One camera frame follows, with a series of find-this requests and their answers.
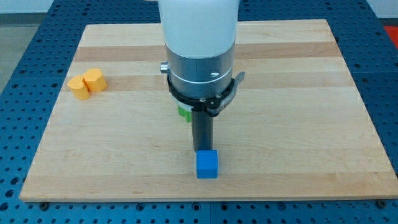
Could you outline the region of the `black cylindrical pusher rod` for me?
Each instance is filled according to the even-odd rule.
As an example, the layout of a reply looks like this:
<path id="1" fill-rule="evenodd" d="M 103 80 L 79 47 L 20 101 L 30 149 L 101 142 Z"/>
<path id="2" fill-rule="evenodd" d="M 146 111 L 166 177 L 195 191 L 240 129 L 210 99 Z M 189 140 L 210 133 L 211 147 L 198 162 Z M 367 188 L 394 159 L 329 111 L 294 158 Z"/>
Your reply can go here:
<path id="1" fill-rule="evenodd" d="M 213 118 L 203 111 L 192 111 L 193 149 L 213 149 Z"/>

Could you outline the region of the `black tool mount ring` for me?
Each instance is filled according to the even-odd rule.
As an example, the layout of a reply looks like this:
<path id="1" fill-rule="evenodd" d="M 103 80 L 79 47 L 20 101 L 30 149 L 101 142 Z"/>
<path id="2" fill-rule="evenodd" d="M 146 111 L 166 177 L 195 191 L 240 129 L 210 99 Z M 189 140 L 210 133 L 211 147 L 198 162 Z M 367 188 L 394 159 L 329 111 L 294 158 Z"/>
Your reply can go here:
<path id="1" fill-rule="evenodd" d="M 170 74 L 167 74 L 167 84 L 172 99 L 176 102 L 178 107 L 187 112 L 197 111 L 207 113 L 208 116 L 218 116 L 234 99 L 238 90 L 239 84 L 244 80 L 245 72 L 240 72 L 235 78 L 232 78 L 227 88 L 211 98 L 190 98 L 182 93 L 172 85 L 170 81 Z"/>

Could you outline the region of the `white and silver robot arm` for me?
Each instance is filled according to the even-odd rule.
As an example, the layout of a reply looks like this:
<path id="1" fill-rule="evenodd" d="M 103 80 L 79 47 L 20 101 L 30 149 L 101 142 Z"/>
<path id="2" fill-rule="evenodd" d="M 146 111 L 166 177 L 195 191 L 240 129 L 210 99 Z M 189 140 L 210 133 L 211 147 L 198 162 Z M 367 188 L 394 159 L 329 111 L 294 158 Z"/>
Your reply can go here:
<path id="1" fill-rule="evenodd" d="M 239 0 L 160 0 L 169 91 L 192 113 L 193 148 L 213 148 L 213 119 L 233 100 L 244 73 L 233 76 Z"/>

